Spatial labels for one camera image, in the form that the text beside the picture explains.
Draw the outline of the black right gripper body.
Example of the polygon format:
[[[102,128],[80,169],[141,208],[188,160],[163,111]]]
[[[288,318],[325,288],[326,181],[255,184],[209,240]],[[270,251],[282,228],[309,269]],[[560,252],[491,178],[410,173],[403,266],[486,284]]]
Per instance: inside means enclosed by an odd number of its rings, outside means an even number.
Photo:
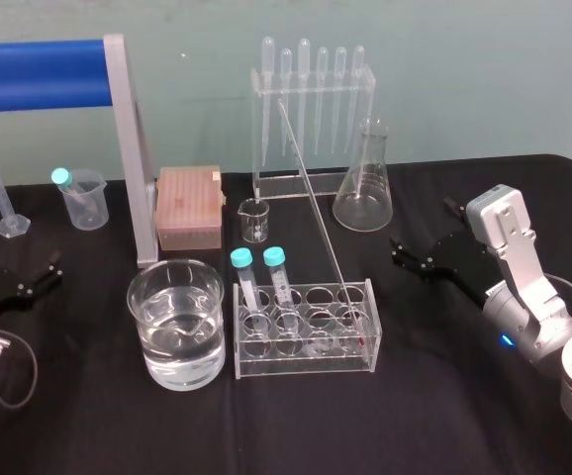
[[[428,252],[427,269],[469,298],[487,298],[488,291],[502,281],[495,257],[469,230],[442,237]]]

